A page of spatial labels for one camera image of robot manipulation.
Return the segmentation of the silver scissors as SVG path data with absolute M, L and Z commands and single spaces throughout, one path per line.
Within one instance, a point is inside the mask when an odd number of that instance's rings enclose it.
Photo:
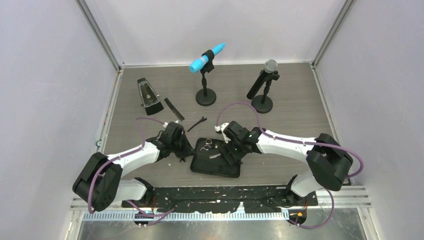
M 215 159 L 215 158 L 220 157 L 221 155 L 222 155 L 221 153 L 218 153 L 218 154 L 210 155 L 209 158 L 210 159 Z
M 199 151 L 208 152 L 218 149 L 219 141 L 217 139 L 205 138 L 202 139 L 199 143 Z

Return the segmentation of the black zip tool case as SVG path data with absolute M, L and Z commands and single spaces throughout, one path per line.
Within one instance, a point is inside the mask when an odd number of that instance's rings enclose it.
M 194 155 L 192 162 L 190 164 L 190 170 L 194 173 L 202 173 L 208 175 L 215 175 L 227 178 L 238 178 L 241 174 L 241 164 L 236 164 L 235 166 L 230 166 L 227 160 L 224 158 L 219 146 L 225 143 L 223 140 L 218 140 L 220 143 L 218 144 L 218 149 L 200 152 L 199 151 L 199 143 L 203 139 L 208 139 L 201 137 L 196 141 L 194 148 Z M 210 159 L 209 156 L 221 154 L 220 157 Z

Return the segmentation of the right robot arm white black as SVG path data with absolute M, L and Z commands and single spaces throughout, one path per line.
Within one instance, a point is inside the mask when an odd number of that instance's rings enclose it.
M 317 190 L 339 191 L 348 178 L 352 157 L 333 137 L 295 137 L 278 134 L 262 127 L 248 130 L 236 121 L 215 126 L 229 148 L 228 160 L 239 160 L 247 153 L 274 154 L 301 161 L 309 169 L 293 176 L 283 193 L 291 205 L 299 205 Z

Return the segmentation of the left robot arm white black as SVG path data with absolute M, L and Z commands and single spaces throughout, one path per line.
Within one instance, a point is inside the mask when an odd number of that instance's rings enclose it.
M 141 177 L 124 180 L 130 172 L 175 154 L 184 161 L 194 154 L 186 131 L 177 122 L 164 124 L 164 131 L 129 150 L 105 155 L 93 153 L 76 178 L 72 191 L 87 203 L 89 213 L 107 209 L 114 202 L 129 201 L 141 207 L 154 202 L 153 186 Z

